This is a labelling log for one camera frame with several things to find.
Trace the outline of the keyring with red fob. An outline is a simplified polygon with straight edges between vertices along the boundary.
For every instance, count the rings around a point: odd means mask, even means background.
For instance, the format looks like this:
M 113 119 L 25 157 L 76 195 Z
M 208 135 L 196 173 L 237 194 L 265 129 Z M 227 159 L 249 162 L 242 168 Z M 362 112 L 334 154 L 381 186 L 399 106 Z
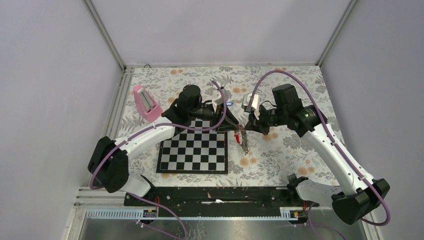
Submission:
M 238 129 L 234 131 L 234 137 L 244 154 L 247 155 L 250 152 L 247 131 L 241 124 L 238 124 L 237 127 Z

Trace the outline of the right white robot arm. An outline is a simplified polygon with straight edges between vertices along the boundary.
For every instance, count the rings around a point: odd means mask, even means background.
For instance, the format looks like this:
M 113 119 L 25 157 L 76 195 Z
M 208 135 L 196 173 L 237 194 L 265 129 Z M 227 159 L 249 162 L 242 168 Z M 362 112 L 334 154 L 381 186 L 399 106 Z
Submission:
M 390 190 L 389 183 L 376 179 L 353 158 L 327 118 L 314 105 L 304 106 L 293 85 L 277 86 L 272 94 L 275 105 L 271 109 L 260 103 L 257 94 L 244 95 L 242 108 L 249 113 L 245 130 L 267 135 L 271 127 L 287 126 L 319 154 L 339 184 L 295 177 L 287 185 L 287 201 L 293 206 L 308 201 L 331 208 L 348 225 L 378 208 Z

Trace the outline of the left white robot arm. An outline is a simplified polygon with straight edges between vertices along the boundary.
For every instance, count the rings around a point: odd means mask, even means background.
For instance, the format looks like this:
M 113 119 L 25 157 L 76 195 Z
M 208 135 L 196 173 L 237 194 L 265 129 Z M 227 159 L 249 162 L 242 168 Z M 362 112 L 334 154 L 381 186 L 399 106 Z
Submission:
M 222 133 L 239 129 L 239 121 L 227 106 L 227 91 L 217 82 L 214 85 L 217 89 L 212 100 L 203 101 L 197 85 L 186 85 L 170 107 L 141 130 L 117 139 L 102 137 L 87 166 L 90 189 L 126 192 L 144 206 L 152 204 L 153 185 L 142 175 L 130 173 L 129 160 L 184 130 Z

